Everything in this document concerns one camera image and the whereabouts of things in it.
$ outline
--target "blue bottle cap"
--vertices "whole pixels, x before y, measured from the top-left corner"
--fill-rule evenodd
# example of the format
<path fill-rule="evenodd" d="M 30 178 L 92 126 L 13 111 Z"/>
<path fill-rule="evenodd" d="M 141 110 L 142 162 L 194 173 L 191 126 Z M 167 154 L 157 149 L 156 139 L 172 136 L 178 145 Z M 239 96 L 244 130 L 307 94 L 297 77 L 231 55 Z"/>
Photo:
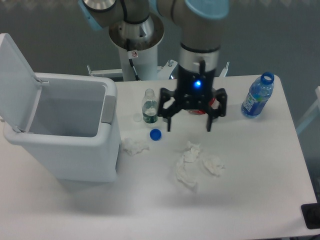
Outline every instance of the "blue bottle cap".
<path fill-rule="evenodd" d="M 150 131 L 150 138 L 153 140 L 153 141 L 158 141 L 161 139 L 161 131 L 159 129 L 152 129 Z"/>
<path fill-rule="evenodd" d="M 266 71 L 264 74 L 261 75 L 261 82 L 265 85 L 272 84 L 274 80 L 275 80 L 275 75 L 273 75 L 269 71 Z"/>

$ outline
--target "white trash can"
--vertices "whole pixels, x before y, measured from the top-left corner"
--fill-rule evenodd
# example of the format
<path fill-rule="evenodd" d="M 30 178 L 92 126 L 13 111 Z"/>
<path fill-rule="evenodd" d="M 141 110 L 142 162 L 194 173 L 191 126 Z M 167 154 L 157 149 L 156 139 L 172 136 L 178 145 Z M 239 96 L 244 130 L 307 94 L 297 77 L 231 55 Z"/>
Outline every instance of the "white trash can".
<path fill-rule="evenodd" d="M 116 105 L 111 79 L 34 73 L 10 35 L 0 34 L 4 137 L 58 179 L 116 179 L 121 143 Z"/>

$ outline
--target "blue led light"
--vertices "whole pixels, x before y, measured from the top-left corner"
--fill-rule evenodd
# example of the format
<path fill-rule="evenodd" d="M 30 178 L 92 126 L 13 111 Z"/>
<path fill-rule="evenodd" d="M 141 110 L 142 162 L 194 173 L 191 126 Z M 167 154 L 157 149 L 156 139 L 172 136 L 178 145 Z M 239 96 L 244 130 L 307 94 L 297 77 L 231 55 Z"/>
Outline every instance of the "blue led light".
<path fill-rule="evenodd" d="M 195 81 L 194 84 L 193 84 L 193 86 L 194 86 L 194 88 L 196 88 L 196 89 L 200 88 L 200 87 L 201 87 L 201 81 L 200 81 L 200 80 Z"/>

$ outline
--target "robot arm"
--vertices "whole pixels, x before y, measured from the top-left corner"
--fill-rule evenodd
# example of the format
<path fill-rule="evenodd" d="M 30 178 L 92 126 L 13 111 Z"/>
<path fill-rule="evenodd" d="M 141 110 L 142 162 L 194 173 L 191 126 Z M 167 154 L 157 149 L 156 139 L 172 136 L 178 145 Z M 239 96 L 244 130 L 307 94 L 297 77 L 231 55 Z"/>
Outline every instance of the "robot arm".
<path fill-rule="evenodd" d="M 157 112 L 159 117 L 167 120 L 168 131 L 171 129 L 171 118 L 182 109 L 204 110 L 208 114 L 206 125 L 208 132 L 211 130 L 214 119 L 226 115 L 226 91 L 222 88 L 213 92 L 212 86 L 218 63 L 224 19 L 229 11 L 229 0 L 80 1 L 101 27 L 122 21 L 118 28 L 121 33 L 120 42 L 117 45 L 127 51 L 143 50 L 160 39 L 160 37 L 152 39 L 157 31 L 154 31 L 153 22 L 149 17 L 149 2 L 160 15 L 181 27 L 177 87 L 175 91 L 165 88 L 160 90 Z M 171 97 L 175 101 L 168 108 L 164 108 L 164 103 Z M 219 101 L 217 109 L 209 106 L 212 98 Z"/>
<path fill-rule="evenodd" d="M 102 27 L 125 21 L 140 24 L 149 17 L 148 0 L 81 0 L 94 20 Z"/>
<path fill-rule="evenodd" d="M 212 121 L 226 115 L 226 91 L 222 88 L 213 92 L 212 85 L 229 1 L 151 0 L 150 4 L 160 15 L 182 28 L 177 87 L 175 91 L 160 90 L 158 116 L 167 120 L 170 131 L 171 118 L 180 110 L 204 110 L 208 114 L 206 128 L 209 132 Z M 175 101 L 164 108 L 171 97 Z M 209 106 L 212 98 L 219 101 L 218 109 Z"/>

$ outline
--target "red object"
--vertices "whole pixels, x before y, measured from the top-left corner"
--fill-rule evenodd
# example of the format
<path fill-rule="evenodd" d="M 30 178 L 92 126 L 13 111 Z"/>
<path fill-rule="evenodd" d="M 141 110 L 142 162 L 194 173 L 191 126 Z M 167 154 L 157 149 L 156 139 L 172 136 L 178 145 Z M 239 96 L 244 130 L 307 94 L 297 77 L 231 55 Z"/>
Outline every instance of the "red object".
<path fill-rule="evenodd" d="M 212 104 L 214 104 L 215 102 L 215 98 L 212 98 L 211 101 L 209 102 L 209 105 L 212 106 Z M 190 111 L 193 114 L 198 114 L 198 115 L 202 115 L 202 114 L 206 114 L 206 112 L 204 110 L 195 110 L 195 111 Z"/>

